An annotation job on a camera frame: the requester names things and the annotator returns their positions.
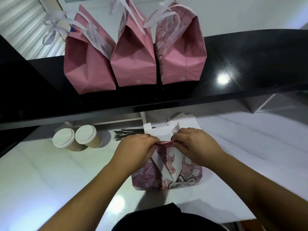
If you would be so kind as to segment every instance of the cartoon bear print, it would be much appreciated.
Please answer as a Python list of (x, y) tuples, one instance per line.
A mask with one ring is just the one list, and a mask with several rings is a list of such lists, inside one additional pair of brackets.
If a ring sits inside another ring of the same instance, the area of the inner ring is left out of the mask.
[(178, 180), (173, 181), (169, 184), (169, 189), (174, 189), (177, 187), (186, 187), (186, 186), (193, 186), (196, 183), (195, 178), (189, 178), (188, 180), (185, 180), (182, 175), (179, 176)]

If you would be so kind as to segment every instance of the forearm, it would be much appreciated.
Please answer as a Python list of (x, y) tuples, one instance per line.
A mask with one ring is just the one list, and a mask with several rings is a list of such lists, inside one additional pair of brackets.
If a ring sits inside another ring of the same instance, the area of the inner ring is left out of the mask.
[(126, 179), (127, 175), (123, 172), (112, 169), (112, 165), (106, 165), (39, 231), (94, 231), (111, 199)]
[(303, 230), (308, 202), (252, 170), (228, 154), (210, 167), (268, 230)]

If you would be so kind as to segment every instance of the takeout bag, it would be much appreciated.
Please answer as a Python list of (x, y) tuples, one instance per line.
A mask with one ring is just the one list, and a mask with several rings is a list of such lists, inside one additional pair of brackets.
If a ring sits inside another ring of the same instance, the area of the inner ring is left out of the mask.
[(174, 0), (166, 0), (147, 19), (156, 26), (155, 53), (163, 84), (199, 80), (207, 57), (196, 14)]
[[(144, 133), (157, 136), (160, 140), (170, 140), (180, 126), (153, 128), (144, 124)], [(140, 170), (132, 174), (133, 187), (136, 190), (175, 189), (197, 185), (202, 178), (202, 167), (191, 162), (172, 141), (156, 144), (151, 159)]]
[(145, 17), (131, 0), (111, 0), (110, 13), (125, 7), (111, 66), (120, 87), (156, 84), (156, 61), (151, 29), (143, 28)]
[[(75, 19), (66, 18), (71, 11), (56, 11), (47, 14), (52, 20), (51, 37), (45, 36), (43, 43), (53, 41), (56, 31), (67, 34), (65, 39), (64, 74), (79, 94), (115, 90), (116, 83), (110, 64), (115, 42), (98, 22), (80, 5)], [(71, 30), (58, 27), (60, 20), (67, 21)]]

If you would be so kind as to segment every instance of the hand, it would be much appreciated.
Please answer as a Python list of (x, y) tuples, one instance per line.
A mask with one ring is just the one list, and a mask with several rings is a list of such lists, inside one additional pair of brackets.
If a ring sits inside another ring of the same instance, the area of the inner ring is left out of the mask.
[(171, 140), (174, 146), (194, 163), (209, 167), (218, 156), (224, 153), (219, 144), (203, 130), (195, 128), (181, 128)]
[(159, 138), (149, 134), (136, 134), (123, 139), (110, 160), (115, 168), (123, 171), (127, 177), (141, 169), (151, 158)]

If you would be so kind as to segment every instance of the white lid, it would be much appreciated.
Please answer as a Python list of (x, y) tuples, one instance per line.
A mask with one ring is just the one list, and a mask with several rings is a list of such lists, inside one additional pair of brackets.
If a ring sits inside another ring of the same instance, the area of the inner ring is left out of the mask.
[(75, 133), (70, 128), (64, 128), (55, 133), (52, 142), (56, 147), (63, 148), (70, 145), (75, 139)]
[(90, 143), (96, 136), (96, 129), (91, 125), (80, 127), (75, 134), (75, 139), (80, 144)]

